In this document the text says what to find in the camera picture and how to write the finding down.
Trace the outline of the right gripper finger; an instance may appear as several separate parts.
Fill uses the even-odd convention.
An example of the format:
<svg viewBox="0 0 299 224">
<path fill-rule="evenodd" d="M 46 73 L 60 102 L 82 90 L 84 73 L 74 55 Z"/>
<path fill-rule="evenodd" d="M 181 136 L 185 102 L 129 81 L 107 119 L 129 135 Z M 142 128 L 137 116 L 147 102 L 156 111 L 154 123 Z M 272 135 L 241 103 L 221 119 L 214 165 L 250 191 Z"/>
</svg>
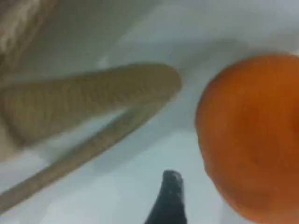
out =
<svg viewBox="0 0 299 224">
<path fill-rule="evenodd" d="M 186 224 L 184 181 L 175 170 L 165 170 L 146 224 Z"/>
</svg>

